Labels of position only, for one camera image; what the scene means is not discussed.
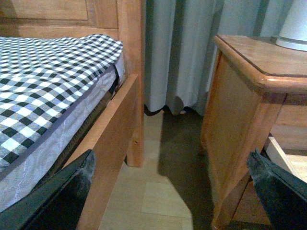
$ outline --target floor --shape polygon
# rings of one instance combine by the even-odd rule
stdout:
[[[100,230],[206,230],[210,183],[198,156],[202,117],[145,116],[142,168],[123,164]]]

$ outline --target mattress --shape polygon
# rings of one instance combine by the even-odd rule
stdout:
[[[27,195],[48,172],[84,120],[111,88],[116,79],[115,68],[122,80],[124,73],[122,56],[114,66],[103,69],[103,73],[98,70],[100,75],[89,89],[70,105],[37,141],[2,171],[0,211]]]

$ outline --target gray curtain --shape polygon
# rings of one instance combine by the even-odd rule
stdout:
[[[204,114],[216,34],[277,36],[293,0],[147,0],[145,104]]]

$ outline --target black and white checkered sheet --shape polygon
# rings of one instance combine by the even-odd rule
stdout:
[[[0,37],[0,172],[21,156],[120,56],[122,43]]]

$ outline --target wooden nightstand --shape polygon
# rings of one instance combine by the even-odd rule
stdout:
[[[249,180],[247,157],[271,133],[307,150],[307,52],[270,38],[217,36],[215,74],[201,132],[214,194],[213,229],[233,219]]]

